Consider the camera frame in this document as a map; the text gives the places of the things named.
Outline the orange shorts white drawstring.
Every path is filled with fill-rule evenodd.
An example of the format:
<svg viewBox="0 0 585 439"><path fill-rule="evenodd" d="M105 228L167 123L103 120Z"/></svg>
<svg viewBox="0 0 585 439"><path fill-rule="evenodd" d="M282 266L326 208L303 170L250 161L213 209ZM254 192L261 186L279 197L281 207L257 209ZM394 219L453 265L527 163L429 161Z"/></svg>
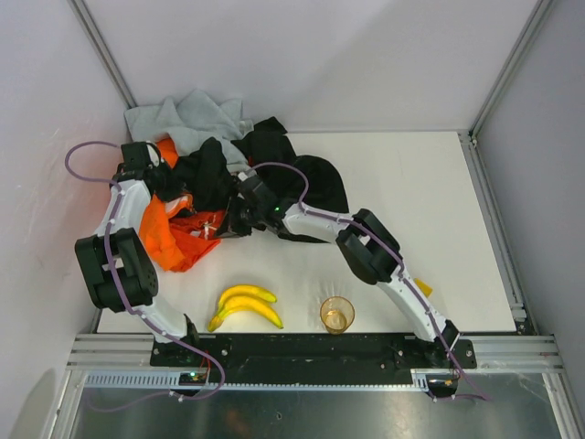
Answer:
<svg viewBox="0 0 585 439"><path fill-rule="evenodd" d="M217 230L224 219L225 211L201 211L190 217L170 219L170 232L181 258L170 268L183 273L191 269L203 257L221 243Z"/></svg>

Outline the black zip jacket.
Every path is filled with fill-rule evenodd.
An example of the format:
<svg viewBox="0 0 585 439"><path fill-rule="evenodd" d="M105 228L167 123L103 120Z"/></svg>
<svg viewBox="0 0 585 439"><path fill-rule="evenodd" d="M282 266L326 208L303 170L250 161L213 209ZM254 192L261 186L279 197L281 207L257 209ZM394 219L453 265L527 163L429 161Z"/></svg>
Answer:
<svg viewBox="0 0 585 439"><path fill-rule="evenodd" d="M252 132L233 144L256 166L257 175L279 202L302 198L310 206L347 213L346 192L341 176L327 160L297 155L287 131L275 118L258 123ZM175 175L183 182L183 196L193 197L194 210L226 211L236 194L236 178L227 170L219 141L209 138L196 152L175 162Z"/></svg>

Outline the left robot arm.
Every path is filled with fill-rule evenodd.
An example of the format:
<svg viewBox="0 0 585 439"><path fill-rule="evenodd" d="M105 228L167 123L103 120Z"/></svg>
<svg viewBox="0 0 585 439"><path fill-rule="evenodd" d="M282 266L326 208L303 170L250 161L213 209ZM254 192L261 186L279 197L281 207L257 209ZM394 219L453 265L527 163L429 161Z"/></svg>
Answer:
<svg viewBox="0 0 585 439"><path fill-rule="evenodd" d="M144 171L118 166L100 226L75 243L77 260L96 307L141 320L158 343L179 340L194 346L198 342L194 324L158 295L156 270L138 236L152 199L144 176Z"/></svg>

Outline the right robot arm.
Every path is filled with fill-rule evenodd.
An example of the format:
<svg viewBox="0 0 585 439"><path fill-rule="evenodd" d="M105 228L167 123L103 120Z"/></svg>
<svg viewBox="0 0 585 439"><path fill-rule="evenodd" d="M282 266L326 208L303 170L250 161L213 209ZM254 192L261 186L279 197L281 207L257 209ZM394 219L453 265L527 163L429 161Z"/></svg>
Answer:
<svg viewBox="0 0 585 439"><path fill-rule="evenodd" d="M371 211L361 209L351 215L290 200L254 205L242 197L232 199L217 236L244 237L253 230L336 245L352 274L380 288L410 322L418 339L452 355L460 331L416 285L397 240Z"/></svg>

